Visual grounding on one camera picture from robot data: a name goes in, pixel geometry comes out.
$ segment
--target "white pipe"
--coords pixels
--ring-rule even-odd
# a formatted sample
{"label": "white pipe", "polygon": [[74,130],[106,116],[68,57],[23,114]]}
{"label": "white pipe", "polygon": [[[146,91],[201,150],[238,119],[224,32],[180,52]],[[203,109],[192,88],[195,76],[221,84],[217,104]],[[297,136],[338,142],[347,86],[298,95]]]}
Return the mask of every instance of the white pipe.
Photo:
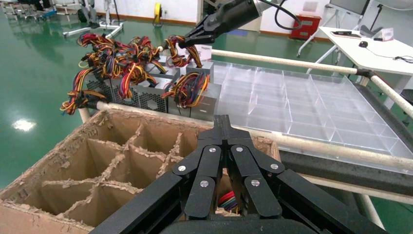
{"label": "white pipe", "polygon": [[82,119],[82,122],[86,122],[90,119],[91,115],[89,112],[88,108],[80,108],[79,109],[79,114],[80,114],[80,118]]}
{"label": "white pipe", "polygon": [[403,109],[410,117],[413,118],[413,106],[410,105],[404,98],[402,98],[396,91],[394,91],[389,85],[382,81],[378,76],[372,76],[370,80],[376,84],[387,96],[393,100],[397,105]]}
{"label": "white pipe", "polygon": [[[175,115],[151,111],[151,110],[144,110],[144,109],[140,109],[136,107],[124,106],[124,105],[115,104],[115,103],[104,103],[104,102],[99,101],[97,103],[97,109],[98,110],[115,109],[115,110],[123,110],[123,111],[130,111],[130,112],[139,112],[139,113],[155,115],[159,117],[165,117],[165,118],[175,119],[175,120],[184,121],[184,122],[195,123],[195,124],[204,125],[204,126],[213,126],[213,123],[208,122],[208,121],[203,121],[203,120],[198,120],[198,119],[193,119],[193,118],[188,118],[188,117],[182,117],[182,116],[175,116]],[[237,127],[237,126],[234,126],[234,127],[241,129],[241,130],[249,131],[252,135],[255,135],[255,136],[261,136],[267,139],[274,140],[278,145],[282,145],[286,147],[291,147],[291,148],[300,149],[300,150],[307,150],[307,151],[312,151],[312,152],[319,152],[322,154],[328,154],[328,155],[334,155],[334,156],[341,156],[341,157],[346,157],[346,158],[355,159],[355,160],[363,160],[366,162],[371,162],[371,163],[376,163],[376,164],[381,164],[381,165],[386,165],[386,166],[392,166],[392,167],[396,167],[400,169],[413,170],[413,159],[379,154],[379,153],[365,151],[365,150],[347,148],[344,146],[331,145],[327,143],[322,143],[322,142],[317,142],[317,141],[312,141],[312,140],[305,140],[305,139],[291,137],[291,136],[284,136],[281,133],[274,134],[274,133],[263,132],[263,131],[258,131],[254,129],[248,129],[244,127]]]}
{"label": "white pipe", "polygon": [[364,195],[364,194],[354,194],[354,196],[356,198],[359,199],[360,203],[363,205],[363,209],[366,212],[366,215],[368,216],[368,218],[375,223],[377,226],[381,227],[383,230],[384,229],[384,225],[381,222],[380,217],[377,214],[377,211],[375,210],[375,207],[370,199],[369,196]]}
{"label": "white pipe", "polygon": [[333,65],[327,65],[327,64],[297,61],[297,60],[285,59],[285,58],[274,58],[274,57],[268,57],[268,56],[250,55],[250,54],[223,51],[223,50],[212,50],[212,54],[217,55],[217,56],[235,58],[235,59],[246,59],[246,60],[254,60],[254,61],[260,61],[260,62],[283,64],[283,65],[289,65],[289,66],[306,67],[306,68],[313,68],[313,69],[318,69],[318,70],[332,71],[332,72],[345,73],[345,74],[354,75],[357,73],[356,68],[339,67],[339,66],[333,66]]}
{"label": "white pipe", "polygon": [[388,191],[383,191],[379,189],[368,188],[360,185],[344,183],[341,181],[335,181],[332,179],[321,178],[313,175],[305,175],[300,174],[300,176],[304,177],[306,180],[310,181],[313,184],[322,185],[325,187],[340,189],[349,191],[352,193],[357,194],[367,194],[369,196],[379,197],[385,200],[392,200],[401,203],[411,204],[413,205],[413,197],[404,195],[404,194],[397,194]]}

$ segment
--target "plastic grid compartment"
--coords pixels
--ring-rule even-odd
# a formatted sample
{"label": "plastic grid compartment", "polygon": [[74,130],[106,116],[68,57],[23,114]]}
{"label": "plastic grid compartment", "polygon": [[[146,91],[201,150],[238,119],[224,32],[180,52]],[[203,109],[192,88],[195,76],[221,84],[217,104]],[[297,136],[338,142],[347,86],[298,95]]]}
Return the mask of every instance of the plastic grid compartment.
{"label": "plastic grid compartment", "polygon": [[229,114],[235,125],[380,153],[399,150],[412,155],[346,77],[237,64],[227,68],[217,113]]}
{"label": "plastic grid compartment", "polygon": [[214,62],[214,83],[223,84],[229,69],[232,67],[232,63],[227,62]]}

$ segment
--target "epoxy floor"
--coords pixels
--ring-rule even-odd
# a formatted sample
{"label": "epoxy floor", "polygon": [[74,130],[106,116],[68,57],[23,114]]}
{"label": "epoxy floor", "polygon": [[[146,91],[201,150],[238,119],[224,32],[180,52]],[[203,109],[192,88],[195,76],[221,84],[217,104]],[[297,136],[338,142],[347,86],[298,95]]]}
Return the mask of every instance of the epoxy floor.
{"label": "epoxy floor", "polygon": [[[81,124],[80,116],[63,116],[59,107],[67,99],[73,77],[79,71],[78,62],[90,48],[77,45],[76,36],[65,39],[63,31],[84,27],[73,18],[52,18],[47,22],[7,20],[0,14],[1,82],[0,85],[0,188],[17,178],[55,144]],[[150,22],[127,21],[115,39],[128,42],[134,36],[149,36],[159,45],[169,35],[184,35],[191,27],[165,24],[154,29]],[[302,41],[286,37],[266,36],[248,32],[246,36],[224,35],[216,40],[214,49],[256,55],[316,61],[332,44],[315,42],[296,58]],[[214,60],[242,63],[297,72],[305,68],[275,65],[240,59],[213,57]],[[331,64],[329,56],[324,63]],[[326,72],[314,72],[328,75]],[[402,112],[395,107],[400,118]],[[413,230],[413,207],[372,198],[387,230],[394,234],[409,234]]]}

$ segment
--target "white desk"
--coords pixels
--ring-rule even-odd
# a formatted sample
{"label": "white desk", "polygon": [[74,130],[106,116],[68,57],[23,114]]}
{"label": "white desk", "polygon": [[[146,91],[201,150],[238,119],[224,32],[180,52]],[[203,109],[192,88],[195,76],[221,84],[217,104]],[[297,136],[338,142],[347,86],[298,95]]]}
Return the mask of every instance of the white desk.
{"label": "white desk", "polygon": [[[327,37],[342,51],[355,65],[359,68],[369,69],[376,72],[386,72],[393,74],[403,75],[402,79],[398,82],[396,87],[393,87],[398,93],[401,93],[403,89],[413,88],[413,64],[407,63],[402,60],[393,60],[396,56],[413,56],[413,48],[397,40],[392,41],[374,41],[370,38],[345,38],[338,37],[331,34],[332,31],[344,31],[343,29],[320,27],[320,30],[324,32]],[[368,42],[368,49],[359,47],[361,41]],[[344,63],[344,58],[340,58],[339,64]],[[387,99],[384,103],[388,108],[391,108],[393,101]]]}

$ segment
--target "silver screw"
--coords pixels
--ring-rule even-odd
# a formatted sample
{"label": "silver screw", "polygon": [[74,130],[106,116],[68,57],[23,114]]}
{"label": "silver screw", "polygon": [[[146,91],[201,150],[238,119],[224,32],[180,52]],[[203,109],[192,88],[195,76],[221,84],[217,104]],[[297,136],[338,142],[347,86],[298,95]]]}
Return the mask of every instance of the silver screw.
{"label": "silver screw", "polygon": [[203,187],[203,188],[205,188],[205,187],[208,187],[208,181],[206,181],[206,180],[203,180],[203,181],[201,181],[201,183],[200,183],[200,185],[201,185],[201,187]]}
{"label": "silver screw", "polygon": [[256,179],[253,179],[253,180],[251,181],[251,184],[252,184],[252,186],[257,187],[258,185],[260,185],[260,182],[259,182],[258,180],[256,180]]}

